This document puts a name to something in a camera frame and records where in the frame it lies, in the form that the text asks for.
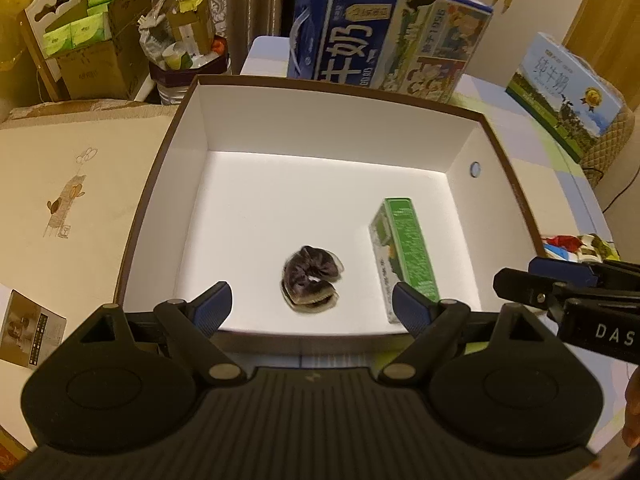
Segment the full trash bin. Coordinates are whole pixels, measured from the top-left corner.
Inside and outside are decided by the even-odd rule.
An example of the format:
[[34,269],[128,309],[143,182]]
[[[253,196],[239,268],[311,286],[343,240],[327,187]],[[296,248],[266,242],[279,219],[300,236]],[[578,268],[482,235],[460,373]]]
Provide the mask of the full trash bin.
[[229,75],[227,0],[158,0],[138,21],[160,102],[178,105],[198,75]]

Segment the dark brown hair scrunchie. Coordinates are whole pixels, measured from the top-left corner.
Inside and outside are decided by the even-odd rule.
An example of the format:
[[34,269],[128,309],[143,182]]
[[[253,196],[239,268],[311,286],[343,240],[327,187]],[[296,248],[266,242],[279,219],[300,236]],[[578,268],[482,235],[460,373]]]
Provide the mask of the dark brown hair scrunchie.
[[323,248],[305,245],[285,261],[282,296],[295,312],[320,313],[337,304],[334,283],[344,272],[340,258]]

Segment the brown white storage box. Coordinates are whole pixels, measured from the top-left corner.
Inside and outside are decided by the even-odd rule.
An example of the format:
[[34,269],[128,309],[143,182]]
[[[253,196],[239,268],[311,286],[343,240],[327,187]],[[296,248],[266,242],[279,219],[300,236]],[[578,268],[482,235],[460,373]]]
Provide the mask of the brown white storage box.
[[[316,104],[358,112],[405,105],[413,120],[441,126],[426,136],[444,159],[419,162],[356,148],[359,134],[302,125]],[[492,288],[503,268],[540,256],[541,235],[494,130],[480,113],[378,90],[259,76],[198,77],[153,162],[122,257],[115,299],[129,312],[190,299],[229,283],[233,307],[220,341],[292,353],[398,344],[387,322],[369,226],[384,198],[416,208],[442,296],[476,310],[501,306]],[[337,304],[292,310],[282,296],[285,261],[303,246],[333,252],[344,266]]]

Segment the green slim carton box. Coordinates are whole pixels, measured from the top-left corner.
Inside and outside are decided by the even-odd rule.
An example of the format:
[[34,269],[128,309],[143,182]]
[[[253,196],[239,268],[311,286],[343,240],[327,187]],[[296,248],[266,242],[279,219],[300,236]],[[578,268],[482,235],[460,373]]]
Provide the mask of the green slim carton box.
[[387,322],[399,322],[393,310],[393,289],[405,282],[423,296],[440,299],[435,273],[420,222],[408,197],[384,198],[369,226]]

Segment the cardboard box with tissues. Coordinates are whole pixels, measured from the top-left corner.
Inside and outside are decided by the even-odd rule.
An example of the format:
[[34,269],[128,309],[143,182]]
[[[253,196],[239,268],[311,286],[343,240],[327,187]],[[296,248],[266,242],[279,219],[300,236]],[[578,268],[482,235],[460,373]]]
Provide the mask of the cardboard box with tissues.
[[138,23],[151,0],[80,0],[48,26],[44,55],[70,97],[133,99],[148,76]]

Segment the photo card leaflet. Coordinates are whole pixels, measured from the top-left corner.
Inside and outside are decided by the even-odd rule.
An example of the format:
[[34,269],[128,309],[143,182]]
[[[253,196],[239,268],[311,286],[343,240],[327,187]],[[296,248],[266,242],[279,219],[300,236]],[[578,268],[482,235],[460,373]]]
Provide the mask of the photo card leaflet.
[[34,370],[61,344],[66,318],[1,286],[0,359]]

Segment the yellow snack packet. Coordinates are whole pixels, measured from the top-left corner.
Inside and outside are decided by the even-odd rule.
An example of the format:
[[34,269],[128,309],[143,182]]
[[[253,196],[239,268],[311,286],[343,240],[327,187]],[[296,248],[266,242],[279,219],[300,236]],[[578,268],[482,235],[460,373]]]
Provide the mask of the yellow snack packet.
[[596,234],[582,234],[580,237],[582,243],[578,249],[578,257],[580,261],[620,261],[620,254],[615,246]]

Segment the light blue milk gift box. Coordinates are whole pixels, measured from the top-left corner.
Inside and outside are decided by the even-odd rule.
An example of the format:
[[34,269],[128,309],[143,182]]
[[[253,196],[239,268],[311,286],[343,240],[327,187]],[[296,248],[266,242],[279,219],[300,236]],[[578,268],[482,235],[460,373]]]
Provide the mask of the light blue milk gift box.
[[602,140],[622,99],[577,56],[540,32],[506,93],[553,136],[574,162]]

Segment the white carved chair back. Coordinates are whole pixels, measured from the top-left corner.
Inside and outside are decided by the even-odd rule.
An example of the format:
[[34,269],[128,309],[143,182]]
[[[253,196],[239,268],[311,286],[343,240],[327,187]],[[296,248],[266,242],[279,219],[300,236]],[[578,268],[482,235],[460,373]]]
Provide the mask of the white carved chair back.
[[86,0],[32,0],[18,14],[18,28],[50,101],[67,100],[68,90],[58,62],[44,54],[43,34],[49,29],[83,18],[86,10]]

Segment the blue milk carton box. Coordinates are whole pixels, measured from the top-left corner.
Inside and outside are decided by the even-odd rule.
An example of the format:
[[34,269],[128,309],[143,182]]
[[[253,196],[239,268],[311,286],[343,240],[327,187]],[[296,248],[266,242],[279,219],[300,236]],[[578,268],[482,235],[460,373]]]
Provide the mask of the blue milk carton box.
[[288,76],[446,103],[491,17],[480,0],[296,0]]

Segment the red small packet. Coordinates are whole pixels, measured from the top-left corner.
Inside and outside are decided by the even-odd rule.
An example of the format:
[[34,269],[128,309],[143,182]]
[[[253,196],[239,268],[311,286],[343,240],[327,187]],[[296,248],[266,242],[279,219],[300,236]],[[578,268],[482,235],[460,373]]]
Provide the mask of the red small packet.
[[560,248],[572,254],[582,248],[582,240],[574,235],[545,236],[542,241],[545,245]]

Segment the quilted beige chair cushion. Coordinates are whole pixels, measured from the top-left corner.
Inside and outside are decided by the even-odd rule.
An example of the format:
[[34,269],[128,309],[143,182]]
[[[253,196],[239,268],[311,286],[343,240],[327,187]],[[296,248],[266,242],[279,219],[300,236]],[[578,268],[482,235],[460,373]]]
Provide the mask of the quilted beige chair cushion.
[[624,96],[607,80],[599,78],[605,88],[610,90],[622,103],[620,111],[606,128],[600,140],[585,154],[579,165],[592,188],[602,180],[615,159],[625,147],[636,123],[634,112],[627,106]]

